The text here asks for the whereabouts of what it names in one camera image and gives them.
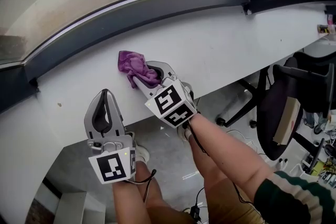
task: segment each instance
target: white table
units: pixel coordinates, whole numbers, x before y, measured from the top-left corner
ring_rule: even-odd
[[[152,116],[145,96],[117,68],[120,50],[167,62],[198,98],[309,45],[322,10],[288,7],[245,16],[241,7],[177,16],[129,31],[76,55],[38,80],[37,99],[64,146],[87,139],[87,108],[104,88],[128,125]]]
[[[311,7],[248,17],[241,7],[217,8],[140,27],[70,58],[38,79],[36,97],[0,115],[0,214],[24,223],[59,152],[87,139],[84,115],[102,89],[115,95],[124,125],[152,115],[145,96],[118,71],[120,50],[169,63],[198,98],[309,45],[325,23],[323,10]]]

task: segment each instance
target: sneaker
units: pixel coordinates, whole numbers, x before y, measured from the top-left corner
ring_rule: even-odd
[[[183,141],[188,141],[189,137],[192,135],[189,126],[183,127],[183,124],[177,127],[177,134]]]
[[[144,148],[143,146],[139,146],[137,143],[136,147],[135,147],[135,161],[141,161],[147,164],[147,162],[149,161],[149,157],[150,154],[148,152],[148,150],[146,150],[146,148]]]
[[[313,129],[313,128],[314,128],[314,125],[315,125],[315,123],[313,123],[313,124],[309,124],[309,123],[307,122],[306,119],[303,119],[303,123],[304,123],[306,126],[308,126],[309,128],[311,128],[311,129]]]

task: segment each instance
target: floor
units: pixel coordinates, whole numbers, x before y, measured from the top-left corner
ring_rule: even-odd
[[[252,74],[246,79],[256,86],[258,73]],[[248,92],[244,92],[240,85],[233,83],[201,97],[196,102],[198,101],[199,111],[215,122],[216,116],[223,111],[223,108],[227,107],[224,118],[229,119],[249,98]],[[254,110],[230,128],[223,128],[223,130],[240,131],[246,139],[234,131],[230,134],[251,146],[258,153],[262,153],[257,138],[257,130],[249,127],[251,119],[256,119],[256,111]],[[134,131],[137,143],[149,150],[151,158],[148,167],[150,170],[154,168],[157,170],[155,178],[160,184],[164,199],[177,210],[183,210],[194,205],[197,192],[203,187],[203,179],[193,163],[189,145],[179,139],[176,130],[166,126],[155,117],[129,125],[127,130]],[[312,129],[304,124],[301,124],[299,133],[309,140],[316,139],[316,136],[312,134]],[[305,154],[306,151],[295,141],[291,142],[283,154],[283,157],[290,160],[287,170],[291,170]],[[97,200],[106,204],[106,222],[113,222],[116,219],[111,185],[99,183],[89,164],[89,156],[91,156],[91,152],[86,141],[65,147],[50,168],[47,178],[63,193],[89,192]],[[276,162],[270,161],[266,156],[262,157],[270,166],[275,165]],[[199,206],[206,206],[203,191],[199,195],[198,204]],[[208,219],[206,207],[201,209],[201,219],[202,222]]]

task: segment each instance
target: legs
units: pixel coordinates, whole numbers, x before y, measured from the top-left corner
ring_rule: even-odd
[[[327,119],[323,118],[322,112],[318,113],[319,121],[314,128],[314,134],[319,134],[324,130],[325,124],[328,121]]]
[[[135,179],[137,181],[145,180],[151,175],[144,162],[136,162],[136,171]],[[137,185],[141,197],[144,197],[146,186],[147,184]],[[189,214],[176,211],[163,200],[155,178],[151,180],[145,206],[152,224],[194,224]]]
[[[112,184],[112,188],[118,223],[151,223],[150,216],[135,185],[115,182]]]
[[[222,173],[214,161],[203,153],[192,135],[188,138],[194,162],[204,178],[204,190],[208,205],[209,222],[261,224],[264,221],[260,215],[248,204],[239,201],[238,194],[231,180]],[[240,189],[244,199],[247,196]]]
[[[226,175],[218,169],[214,161],[206,153],[202,152],[192,135],[188,140],[193,152],[196,167],[204,178],[205,190],[211,189],[217,183],[227,178]]]
[[[313,129],[315,126],[314,113],[305,111],[305,114],[306,118],[303,120],[304,124]]]

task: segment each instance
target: striped sleeve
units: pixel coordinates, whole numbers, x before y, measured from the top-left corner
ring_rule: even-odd
[[[254,205],[269,224],[336,223],[336,192],[278,171],[258,188]]]

